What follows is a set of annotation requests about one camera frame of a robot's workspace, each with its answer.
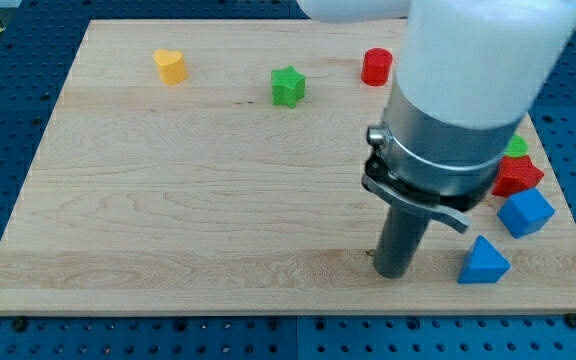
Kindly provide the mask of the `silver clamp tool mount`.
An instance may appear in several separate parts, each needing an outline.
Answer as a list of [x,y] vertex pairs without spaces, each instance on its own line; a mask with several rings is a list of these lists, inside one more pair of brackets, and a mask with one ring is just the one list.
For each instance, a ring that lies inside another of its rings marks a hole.
[[485,196],[519,123],[451,124],[418,109],[395,83],[381,122],[366,132],[372,154],[362,185],[406,215],[463,233],[465,212]]

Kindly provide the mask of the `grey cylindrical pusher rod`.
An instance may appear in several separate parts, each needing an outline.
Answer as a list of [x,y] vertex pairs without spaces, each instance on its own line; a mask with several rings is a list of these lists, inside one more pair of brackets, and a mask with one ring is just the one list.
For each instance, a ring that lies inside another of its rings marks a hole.
[[428,224],[428,218],[391,206],[374,252],[375,270],[385,278],[402,277],[412,262]]

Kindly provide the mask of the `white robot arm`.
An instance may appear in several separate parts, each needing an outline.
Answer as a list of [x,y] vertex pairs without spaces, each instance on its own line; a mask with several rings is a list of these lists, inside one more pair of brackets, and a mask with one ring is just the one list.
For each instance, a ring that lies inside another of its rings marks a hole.
[[428,224],[459,232],[576,25],[576,1],[301,0],[327,23],[406,22],[363,186],[389,205],[373,257],[398,278]]

